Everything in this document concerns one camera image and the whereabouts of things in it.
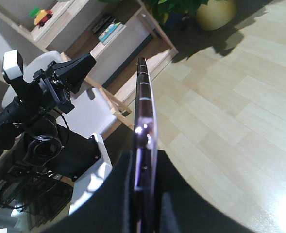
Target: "wooden floor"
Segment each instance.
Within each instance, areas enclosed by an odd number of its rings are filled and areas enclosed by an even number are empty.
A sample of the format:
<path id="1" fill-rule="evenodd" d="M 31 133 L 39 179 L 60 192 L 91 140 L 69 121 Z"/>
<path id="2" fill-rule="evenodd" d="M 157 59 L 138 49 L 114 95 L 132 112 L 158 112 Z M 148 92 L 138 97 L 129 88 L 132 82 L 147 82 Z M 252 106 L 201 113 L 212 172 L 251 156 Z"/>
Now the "wooden floor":
<path id="1" fill-rule="evenodd" d="M 286 0 L 200 36 L 216 42 L 153 81 L 159 146 L 221 211 L 256 232 L 286 233 Z"/>

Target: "white plastic part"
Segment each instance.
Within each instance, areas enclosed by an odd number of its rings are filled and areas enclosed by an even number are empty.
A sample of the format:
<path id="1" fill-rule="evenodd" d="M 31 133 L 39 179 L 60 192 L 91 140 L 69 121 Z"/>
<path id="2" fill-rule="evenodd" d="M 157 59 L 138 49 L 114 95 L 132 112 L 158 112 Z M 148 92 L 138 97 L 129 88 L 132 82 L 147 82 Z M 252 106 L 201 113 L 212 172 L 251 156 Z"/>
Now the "white plastic part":
<path id="1" fill-rule="evenodd" d="M 93 135 L 100 148 L 101 158 L 75 181 L 70 215 L 92 197 L 113 169 L 102 137 L 96 133 Z"/>
<path id="2" fill-rule="evenodd" d="M 23 76 L 23 61 L 19 64 L 17 50 L 6 52 L 3 57 L 3 69 L 10 80 Z"/>

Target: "toy car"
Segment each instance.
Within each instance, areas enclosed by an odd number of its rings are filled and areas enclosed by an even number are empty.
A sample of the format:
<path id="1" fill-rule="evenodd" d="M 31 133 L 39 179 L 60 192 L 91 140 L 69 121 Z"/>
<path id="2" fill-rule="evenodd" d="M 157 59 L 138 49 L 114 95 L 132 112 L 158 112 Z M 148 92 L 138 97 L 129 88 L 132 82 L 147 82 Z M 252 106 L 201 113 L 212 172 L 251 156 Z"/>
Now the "toy car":
<path id="1" fill-rule="evenodd" d="M 34 25 L 39 25 L 39 27 L 43 27 L 45 23 L 52 18 L 53 12 L 52 10 L 41 10 L 39 7 L 35 7 L 29 15 L 31 17 L 35 17 Z"/>

